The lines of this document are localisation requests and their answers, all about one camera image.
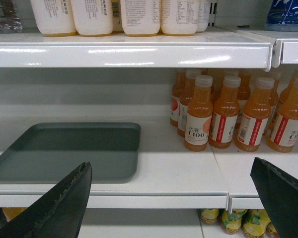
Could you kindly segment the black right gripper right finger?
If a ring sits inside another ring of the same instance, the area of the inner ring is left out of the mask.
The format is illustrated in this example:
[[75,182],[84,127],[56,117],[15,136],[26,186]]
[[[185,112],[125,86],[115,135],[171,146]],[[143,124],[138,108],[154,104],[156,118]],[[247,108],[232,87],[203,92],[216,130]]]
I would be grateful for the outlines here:
[[250,176],[279,236],[298,238],[298,179],[259,157]]

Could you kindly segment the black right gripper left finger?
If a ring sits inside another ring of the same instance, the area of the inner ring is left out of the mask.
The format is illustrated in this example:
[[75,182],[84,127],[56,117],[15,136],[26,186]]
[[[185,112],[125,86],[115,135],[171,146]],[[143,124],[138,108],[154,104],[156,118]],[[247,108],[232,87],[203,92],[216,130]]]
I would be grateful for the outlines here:
[[0,238],[76,238],[87,207],[92,166],[84,162],[0,228]]

